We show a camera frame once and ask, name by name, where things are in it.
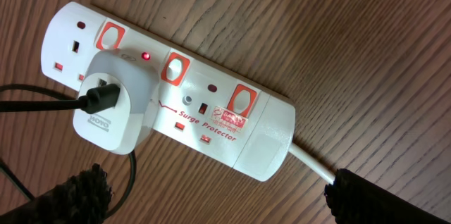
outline socket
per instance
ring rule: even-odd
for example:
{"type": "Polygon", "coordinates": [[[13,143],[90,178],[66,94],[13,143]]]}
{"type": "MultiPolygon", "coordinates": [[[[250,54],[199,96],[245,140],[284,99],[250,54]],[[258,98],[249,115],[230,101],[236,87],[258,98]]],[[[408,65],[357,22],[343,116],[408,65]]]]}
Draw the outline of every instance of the socket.
{"type": "Polygon", "coordinates": [[[154,130],[260,181],[281,166],[295,129],[289,99],[98,8],[70,2],[53,17],[42,72],[79,91],[102,49],[158,72],[154,130]]]}

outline power adapter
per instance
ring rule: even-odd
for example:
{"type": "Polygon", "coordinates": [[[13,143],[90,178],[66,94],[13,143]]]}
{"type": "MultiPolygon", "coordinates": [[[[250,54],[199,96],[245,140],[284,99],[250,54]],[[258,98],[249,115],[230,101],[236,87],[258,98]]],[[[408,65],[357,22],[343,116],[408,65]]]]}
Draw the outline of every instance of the power adapter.
{"type": "Polygon", "coordinates": [[[149,104],[158,89],[154,68],[143,68],[118,56],[119,50],[94,55],[79,95],[102,85],[117,85],[121,91],[114,107],[95,114],[76,110],[73,126],[79,136],[115,154],[128,154],[145,139],[157,110],[149,104]]]}

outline white cable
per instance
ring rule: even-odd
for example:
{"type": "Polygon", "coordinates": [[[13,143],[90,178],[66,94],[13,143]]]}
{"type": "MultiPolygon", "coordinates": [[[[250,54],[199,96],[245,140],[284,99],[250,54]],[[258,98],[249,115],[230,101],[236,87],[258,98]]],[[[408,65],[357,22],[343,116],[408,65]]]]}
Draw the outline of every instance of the white cable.
{"type": "Polygon", "coordinates": [[[291,143],[288,151],[315,171],[315,173],[321,176],[326,182],[333,184],[335,175],[319,163],[315,158],[311,157],[306,151],[300,149],[295,143],[291,143]]]}

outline red switch frame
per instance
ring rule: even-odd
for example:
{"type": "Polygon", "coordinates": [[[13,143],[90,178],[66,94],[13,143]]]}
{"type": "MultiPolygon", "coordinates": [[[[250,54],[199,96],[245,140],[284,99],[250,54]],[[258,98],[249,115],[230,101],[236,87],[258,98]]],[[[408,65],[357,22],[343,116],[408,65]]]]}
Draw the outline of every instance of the red switch frame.
{"type": "Polygon", "coordinates": [[[102,40],[102,38],[104,38],[105,32],[106,32],[107,30],[109,30],[111,27],[114,27],[115,29],[118,30],[118,39],[116,40],[116,43],[114,44],[113,48],[114,48],[114,49],[117,49],[117,48],[119,47],[119,44],[120,44],[120,42],[121,42],[121,40],[122,40],[122,37],[124,37],[125,29],[124,29],[123,27],[120,27],[120,26],[118,26],[118,25],[112,23],[112,22],[107,22],[107,23],[105,24],[104,29],[103,29],[103,30],[101,31],[101,33],[100,33],[99,39],[97,40],[96,47],[97,47],[98,49],[105,49],[105,48],[101,45],[101,40],[102,40]]]}
{"type": "Polygon", "coordinates": [[[190,63],[191,63],[191,61],[190,61],[188,58],[185,58],[184,56],[181,56],[181,55],[179,55],[179,54],[177,54],[177,53],[175,53],[175,52],[171,53],[171,55],[170,55],[169,58],[168,58],[168,61],[166,62],[166,65],[164,66],[163,71],[161,72],[161,79],[164,80],[164,81],[166,81],[167,83],[171,83],[171,84],[174,85],[174,86],[180,85],[180,83],[182,82],[183,76],[185,76],[185,73],[186,73],[186,71],[187,71],[187,69],[188,69],[188,66],[190,66],[190,63]],[[169,80],[169,79],[166,77],[166,71],[168,70],[169,63],[170,63],[172,60],[176,59],[176,58],[178,58],[178,59],[180,59],[180,60],[182,61],[183,69],[182,69],[182,72],[181,72],[181,74],[178,76],[177,79],[175,79],[175,80],[169,80]]]}
{"type": "Polygon", "coordinates": [[[241,92],[241,91],[248,91],[251,94],[251,101],[249,102],[249,106],[240,113],[241,116],[244,116],[245,118],[247,118],[247,116],[249,115],[249,112],[251,111],[252,105],[254,105],[254,101],[257,98],[257,93],[244,86],[241,84],[238,84],[237,87],[235,88],[235,91],[233,92],[232,98],[230,99],[228,105],[227,105],[227,109],[229,111],[233,111],[233,102],[235,102],[235,97],[241,92]]]}

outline brown wooden floor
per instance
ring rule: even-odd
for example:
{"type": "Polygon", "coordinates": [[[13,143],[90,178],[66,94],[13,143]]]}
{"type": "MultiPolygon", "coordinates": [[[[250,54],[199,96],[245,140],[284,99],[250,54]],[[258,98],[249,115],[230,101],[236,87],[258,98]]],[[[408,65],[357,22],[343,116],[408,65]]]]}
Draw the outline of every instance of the brown wooden floor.
{"type": "MultiPolygon", "coordinates": [[[[40,70],[46,27],[69,1],[290,97],[296,143],[451,220],[451,0],[0,0],[0,84],[75,96],[40,70]]],[[[100,163],[115,203],[127,157],[79,138],[71,116],[0,114],[0,156],[36,195],[100,163]]],[[[132,194],[107,223],[334,223],[325,182],[291,155],[267,182],[155,132],[137,158],[132,194]]],[[[0,176],[0,213],[24,202],[0,176]]]]}

